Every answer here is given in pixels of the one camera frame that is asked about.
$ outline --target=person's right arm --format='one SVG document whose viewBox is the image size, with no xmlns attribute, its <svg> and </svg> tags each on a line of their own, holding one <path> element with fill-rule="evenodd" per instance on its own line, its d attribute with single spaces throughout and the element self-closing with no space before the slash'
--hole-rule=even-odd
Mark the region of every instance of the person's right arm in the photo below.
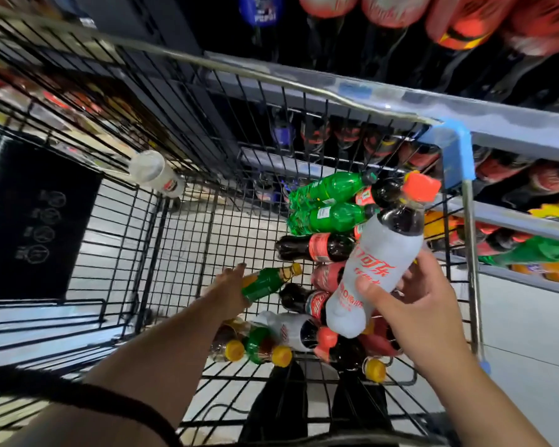
<svg viewBox="0 0 559 447">
<path fill-rule="evenodd" d="M 417 262 L 398 286 L 404 301 L 364 277 L 357 288 L 391 325 L 464 447 L 549 446 L 470 352 L 455 291 L 432 253 L 421 251 Z"/>
</svg>

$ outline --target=hand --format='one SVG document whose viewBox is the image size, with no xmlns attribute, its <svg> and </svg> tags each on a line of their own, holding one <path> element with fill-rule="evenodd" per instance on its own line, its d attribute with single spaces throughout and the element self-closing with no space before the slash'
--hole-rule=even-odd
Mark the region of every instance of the hand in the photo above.
<svg viewBox="0 0 559 447">
<path fill-rule="evenodd" d="M 455 291 L 439 262 L 426 250 L 420 251 L 417 262 L 398 283 L 402 301 L 365 277 L 358 277 L 356 285 L 391 325 L 404 353 L 430 381 L 443 367 L 451 368 L 473 357 L 464 337 Z"/>
<path fill-rule="evenodd" d="M 246 263 L 236 268 L 226 268 L 216 275 L 213 283 L 207 287 L 203 297 L 211 300 L 221 310 L 222 320 L 228 320 L 241 314 L 251 303 L 242 294 L 242 278 Z"/>
</svg>

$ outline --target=person's left arm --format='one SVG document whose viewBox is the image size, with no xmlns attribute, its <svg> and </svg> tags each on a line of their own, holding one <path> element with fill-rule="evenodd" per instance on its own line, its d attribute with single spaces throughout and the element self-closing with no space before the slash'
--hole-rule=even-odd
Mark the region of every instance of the person's left arm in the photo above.
<svg viewBox="0 0 559 447">
<path fill-rule="evenodd" d="M 121 346 L 85 376 L 104 387 L 153 407 L 178 427 L 193 399 L 209 347 L 222 321 L 240 314 L 245 265 L 226 269 L 205 294 L 186 309 Z M 149 428 L 121 417 L 62 405 L 50 405 L 7 447 L 101 447 L 161 445 Z"/>
</svg>

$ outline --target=person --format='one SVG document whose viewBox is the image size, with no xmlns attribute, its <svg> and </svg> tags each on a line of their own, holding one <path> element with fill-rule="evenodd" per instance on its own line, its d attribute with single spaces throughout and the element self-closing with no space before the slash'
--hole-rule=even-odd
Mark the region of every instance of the person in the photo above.
<svg viewBox="0 0 559 447">
<path fill-rule="evenodd" d="M 224 270 L 201 298 L 121 346 L 84 381 L 139 400 L 178 427 L 218 327 L 248 306 L 241 293 L 244 270 L 245 264 Z M 421 251 L 398 284 L 403 300 L 364 278 L 358 279 L 357 288 L 386 318 L 404 352 L 435 390 L 464 447 L 549 445 L 471 354 L 455 292 L 432 253 Z M 335 398 L 342 398 L 339 392 Z M 246 438 L 253 439 L 252 433 Z M 58 404 L 49 405 L 5 443 L 7 447 L 162 444 L 154 431 L 136 421 Z"/>
</svg>

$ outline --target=white cup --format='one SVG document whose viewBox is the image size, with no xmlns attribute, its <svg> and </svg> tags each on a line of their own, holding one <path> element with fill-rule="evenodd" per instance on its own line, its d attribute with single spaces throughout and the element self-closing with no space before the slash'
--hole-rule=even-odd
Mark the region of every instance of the white cup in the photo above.
<svg viewBox="0 0 559 447">
<path fill-rule="evenodd" d="M 184 193 L 184 181 L 159 152 L 144 151 L 135 155 L 129 163 L 129 172 L 136 183 L 161 191 L 164 196 L 176 198 Z"/>
</svg>

